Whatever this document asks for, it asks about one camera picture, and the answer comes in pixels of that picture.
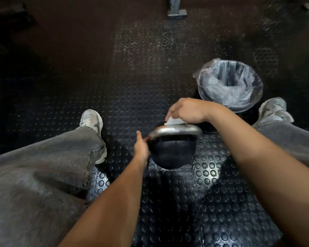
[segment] black rubber flooring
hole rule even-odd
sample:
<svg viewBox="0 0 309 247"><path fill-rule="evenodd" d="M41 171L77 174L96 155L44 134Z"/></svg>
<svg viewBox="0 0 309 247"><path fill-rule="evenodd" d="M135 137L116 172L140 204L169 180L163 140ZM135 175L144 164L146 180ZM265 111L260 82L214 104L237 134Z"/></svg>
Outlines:
<svg viewBox="0 0 309 247"><path fill-rule="evenodd" d="M309 130L309 12L297 0L182 0L188 17L177 21L166 19L165 0L23 1L38 25L0 37L0 154L98 111L109 152L93 169L89 201L131 160L136 130L146 135L193 97L192 73L216 57L263 79L262 100L241 114L248 123L281 96ZM218 134L204 134L180 169L149 162L133 246L260 247L280 237Z"/></svg>

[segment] jeans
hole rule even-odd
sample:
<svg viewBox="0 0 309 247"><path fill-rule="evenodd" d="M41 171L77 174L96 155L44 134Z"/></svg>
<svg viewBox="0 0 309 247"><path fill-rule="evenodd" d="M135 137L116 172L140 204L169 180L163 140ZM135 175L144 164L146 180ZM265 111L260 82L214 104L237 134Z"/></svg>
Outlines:
<svg viewBox="0 0 309 247"><path fill-rule="evenodd" d="M257 129L309 167L309 132L285 122ZM87 208L90 169L104 142L89 127L0 156L0 247L57 246Z"/></svg>

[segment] clear plastic trash bag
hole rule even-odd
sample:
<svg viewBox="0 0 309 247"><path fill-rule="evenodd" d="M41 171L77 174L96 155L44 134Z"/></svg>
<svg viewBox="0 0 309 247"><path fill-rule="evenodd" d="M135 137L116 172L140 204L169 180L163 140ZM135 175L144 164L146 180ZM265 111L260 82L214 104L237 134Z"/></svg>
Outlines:
<svg viewBox="0 0 309 247"><path fill-rule="evenodd" d="M203 100L214 101L235 113L246 111L262 97L263 83L255 70L236 61L219 58L193 74Z"/></svg>

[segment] silver sneaker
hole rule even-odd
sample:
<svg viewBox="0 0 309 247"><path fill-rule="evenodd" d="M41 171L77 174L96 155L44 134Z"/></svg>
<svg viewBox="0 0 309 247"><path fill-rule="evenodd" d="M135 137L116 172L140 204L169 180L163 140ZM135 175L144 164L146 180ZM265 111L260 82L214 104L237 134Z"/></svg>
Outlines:
<svg viewBox="0 0 309 247"><path fill-rule="evenodd" d="M95 110L88 109L85 112L83 112L79 126L80 127L81 126L90 127L91 129L93 129L98 134L98 136L103 141L103 139L101 137L101 132L102 132L102 128L103 128L103 120L102 120L102 117L99 115L99 113L96 112ZM107 156L107 149L106 149L106 145L104 143L103 155L99 160L97 160L95 162L95 164L97 165L97 164L103 163L105 161L106 156Z"/></svg>
<svg viewBox="0 0 309 247"><path fill-rule="evenodd" d="M259 119L252 127L257 128L274 121L294 122L292 115L286 111L286 101L280 97L271 98L262 103L259 108Z"/></svg>

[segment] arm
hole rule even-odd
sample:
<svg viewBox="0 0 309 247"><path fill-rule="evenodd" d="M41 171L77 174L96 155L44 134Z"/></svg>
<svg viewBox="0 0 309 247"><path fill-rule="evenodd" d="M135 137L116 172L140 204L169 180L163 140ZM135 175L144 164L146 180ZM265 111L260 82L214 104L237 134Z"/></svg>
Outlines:
<svg viewBox="0 0 309 247"><path fill-rule="evenodd" d="M134 157L123 173L95 199L59 247L130 247L140 209L147 138L137 131Z"/></svg>
<svg viewBox="0 0 309 247"><path fill-rule="evenodd" d="M188 123L210 122L281 231L309 247L309 168L220 104L180 99L165 120L169 116Z"/></svg>

